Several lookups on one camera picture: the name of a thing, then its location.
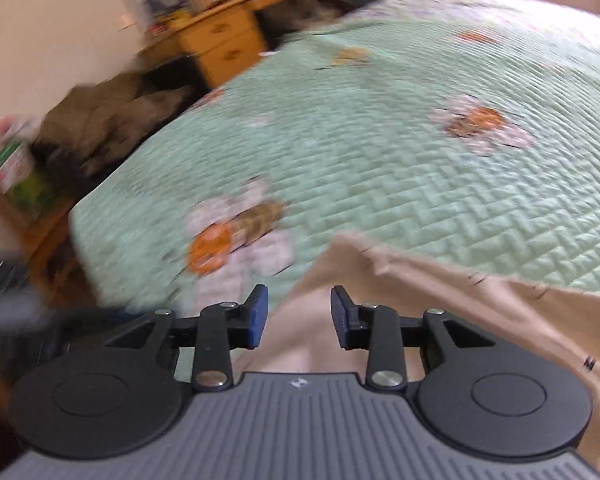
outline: brown blanket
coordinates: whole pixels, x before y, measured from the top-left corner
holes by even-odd
[[[97,85],[75,86],[44,118],[36,141],[61,146],[86,176],[124,160],[172,116],[188,87],[142,95],[139,73],[121,73]]]
[[[594,400],[578,447],[600,471],[600,295],[487,276],[371,244],[357,234],[335,238],[267,321],[260,347],[238,357],[235,371],[342,372],[365,375],[367,352],[344,351],[331,322],[330,289],[353,300],[394,307],[402,316],[444,308],[577,374]],[[410,380],[424,374],[406,351]],[[587,358],[597,360],[593,370]]]

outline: gray ribbed surface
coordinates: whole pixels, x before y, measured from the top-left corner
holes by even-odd
[[[27,453],[0,480],[588,480],[574,454],[534,465],[497,464],[447,447],[397,396],[353,374],[247,374],[196,397],[167,435],[128,455],[67,462]]]

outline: desk drawer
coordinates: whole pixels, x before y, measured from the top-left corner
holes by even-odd
[[[267,49],[255,28],[200,56],[200,65],[210,86],[217,87],[247,70]]]
[[[180,44],[186,52],[204,54],[253,27],[256,23],[251,13],[235,6],[182,30]]]

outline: wooden desk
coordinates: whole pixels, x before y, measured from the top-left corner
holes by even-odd
[[[259,62],[267,50],[254,12],[285,0],[231,0],[206,10],[140,52],[149,67],[182,53],[196,54],[214,88]]]
[[[0,216],[15,231],[31,281],[48,304],[94,304],[70,238],[69,212],[76,201],[58,197],[55,205],[31,220],[0,193]]]

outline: round pad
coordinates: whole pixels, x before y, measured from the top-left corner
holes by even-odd
[[[496,354],[458,352],[427,375],[417,399],[443,438],[499,458],[571,445],[592,409],[589,391],[575,375],[511,347]]]
[[[167,430],[181,405],[178,382],[141,351],[89,348],[24,376],[8,413],[34,448],[88,460],[144,446]]]
[[[503,416],[529,415],[546,401],[542,384],[519,374],[493,374],[478,379],[471,396],[482,409]]]

